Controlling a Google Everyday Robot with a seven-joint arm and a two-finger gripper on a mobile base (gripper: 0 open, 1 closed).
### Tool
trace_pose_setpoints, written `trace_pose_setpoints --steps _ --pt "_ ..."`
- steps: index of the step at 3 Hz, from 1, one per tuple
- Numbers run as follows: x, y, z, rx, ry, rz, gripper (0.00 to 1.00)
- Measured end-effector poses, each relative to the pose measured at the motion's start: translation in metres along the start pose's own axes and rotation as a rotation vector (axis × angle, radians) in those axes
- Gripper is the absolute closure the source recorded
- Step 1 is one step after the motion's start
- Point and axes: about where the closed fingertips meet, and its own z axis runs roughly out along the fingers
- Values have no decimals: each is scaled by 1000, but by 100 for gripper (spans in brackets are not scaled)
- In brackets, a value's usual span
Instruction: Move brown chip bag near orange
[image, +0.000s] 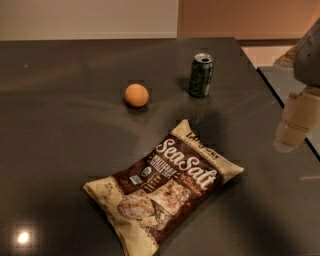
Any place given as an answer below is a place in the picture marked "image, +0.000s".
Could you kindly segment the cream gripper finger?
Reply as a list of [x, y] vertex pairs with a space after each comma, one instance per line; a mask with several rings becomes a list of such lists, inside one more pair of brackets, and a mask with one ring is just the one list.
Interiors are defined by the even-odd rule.
[[300, 93], [290, 93], [283, 120], [290, 128], [311, 132], [320, 123], [320, 88], [306, 87]]
[[291, 127], [282, 121], [276, 130], [274, 148], [281, 153], [289, 153], [296, 149], [307, 137], [308, 130], [300, 126]]

